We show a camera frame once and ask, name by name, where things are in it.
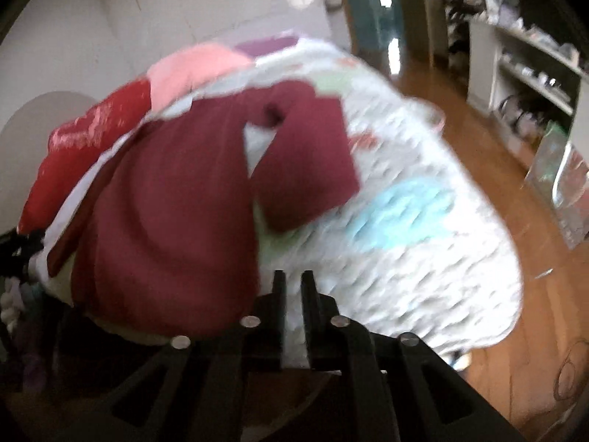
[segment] fabric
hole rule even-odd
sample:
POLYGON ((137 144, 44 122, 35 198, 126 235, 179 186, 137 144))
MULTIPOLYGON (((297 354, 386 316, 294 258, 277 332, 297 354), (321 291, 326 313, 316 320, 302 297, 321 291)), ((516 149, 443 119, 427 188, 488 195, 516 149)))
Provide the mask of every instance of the fabric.
POLYGON ((346 234, 364 251, 409 246, 448 237, 444 219, 454 192, 435 178, 408 178, 378 194, 350 218, 346 234))
POLYGON ((139 78, 113 92, 84 116, 64 123, 49 136, 48 155, 40 164, 18 231, 49 227, 61 205, 98 157, 137 126, 151 107, 149 81, 139 78))
POLYGON ((298 43, 299 37, 297 35, 286 36, 272 36, 270 38, 262 38, 259 40, 251 40, 240 43, 235 46, 235 49, 245 53, 252 58, 258 56, 269 55, 284 48, 290 48, 298 43))
MULTIPOLYGON (((344 68, 345 60, 350 58, 329 43, 301 39, 296 47, 259 58, 255 69, 198 88, 162 113, 174 120, 193 100, 284 79, 314 81, 313 75, 338 69, 354 72, 338 96, 360 192, 337 210, 281 235, 256 219, 260 294, 270 291, 273 270, 287 273, 284 366, 306 365, 300 274, 307 269, 314 270, 319 290, 337 300, 342 314, 373 332, 413 331, 441 356, 498 343, 515 326, 522 303, 521 269, 505 224, 456 155, 431 131, 428 108, 417 108, 418 102, 403 98, 388 79, 359 60, 353 69, 344 68), (361 241, 348 237, 354 216, 386 189, 416 177, 432 178, 453 193, 451 210, 438 220, 446 235, 368 252, 361 241)), ((252 166, 272 140, 268 130, 257 129, 246 140, 252 166)), ((68 198, 46 241, 58 239, 78 204, 79 199, 68 198)), ((66 266, 52 279, 46 274, 49 249, 51 244, 31 260, 29 271, 52 291, 71 293, 66 266)), ((127 327, 114 324, 106 330, 141 344, 165 343, 148 333, 129 336, 127 327)))
POLYGON ((293 81, 199 100, 143 126, 102 167, 49 275, 77 246, 73 300, 89 313, 161 335, 216 335, 257 295, 252 198, 269 227, 287 231, 358 189, 337 99, 293 81), (277 127, 251 178, 247 121, 277 127))
POLYGON ((147 71, 151 108, 159 112, 199 86, 253 65, 251 58, 217 43, 186 48, 158 61, 147 71))
POLYGON ((28 280, 27 264, 34 254, 43 249, 43 231, 18 234, 13 228, 0 234, 0 277, 28 280))

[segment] hardwood floor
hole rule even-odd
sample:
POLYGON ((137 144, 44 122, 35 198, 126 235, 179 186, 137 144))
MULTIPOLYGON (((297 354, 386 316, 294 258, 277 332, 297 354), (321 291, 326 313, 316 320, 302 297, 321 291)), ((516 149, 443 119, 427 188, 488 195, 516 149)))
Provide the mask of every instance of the hardwood floor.
POLYGON ((525 169, 466 104, 466 90, 427 64, 391 77, 447 116, 444 138, 505 220, 517 246, 523 310, 501 343, 472 353, 468 382, 528 440, 573 403, 588 378, 589 243, 569 251, 549 210, 523 184, 525 169))

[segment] folded clothes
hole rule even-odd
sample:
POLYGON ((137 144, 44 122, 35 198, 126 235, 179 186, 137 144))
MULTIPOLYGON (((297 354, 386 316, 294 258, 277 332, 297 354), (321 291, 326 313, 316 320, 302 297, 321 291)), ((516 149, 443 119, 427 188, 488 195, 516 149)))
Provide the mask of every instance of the folded clothes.
POLYGON ((176 51, 147 70, 151 108, 159 112, 195 88, 252 65, 250 57, 218 43, 203 43, 176 51))
POLYGON ((149 81, 136 79, 118 88, 86 114, 49 135, 48 154, 40 164, 18 232, 46 229, 69 193, 98 157, 137 126, 151 108, 149 81))
POLYGON ((280 232, 358 190, 338 99, 284 81, 196 100, 182 116, 141 126, 85 193, 68 198, 36 273, 51 286, 71 271, 71 300, 106 321, 213 336, 247 314, 258 292, 254 200, 280 232), (276 128, 251 178, 246 122, 276 128))
POLYGON ((195 45, 161 59, 147 77, 118 88, 83 116, 59 126, 49 136, 48 155, 25 203, 19 233, 46 229, 90 166, 150 109, 160 111, 194 88, 252 64, 248 56, 217 43, 195 45))

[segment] laundry pile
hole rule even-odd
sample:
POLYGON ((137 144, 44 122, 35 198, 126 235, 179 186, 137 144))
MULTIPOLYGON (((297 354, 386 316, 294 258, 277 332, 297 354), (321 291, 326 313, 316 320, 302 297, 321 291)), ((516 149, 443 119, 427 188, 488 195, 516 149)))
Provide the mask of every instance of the laundry pile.
MULTIPOLYGON (((254 209, 281 234, 343 205, 360 187, 339 98, 319 97, 307 82, 244 88, 157 117, 195 88, 253 65, 243 52, 197 45, 52 132, 14 234, 44 233, 28 265, 40 282, 33 287, 102 327, 158 337, 216 336, 248 314, 260 277, 254 209), (253 171, 246 124, 273 134, 253 171)), ((35 325, 31 307, 47 307, 42 294, 27 291, 7 286, 2 319, 29 361, 25 382, 42 387, 42 318, 35 325), (16 325, 25 308, 27 321, 16 325)))

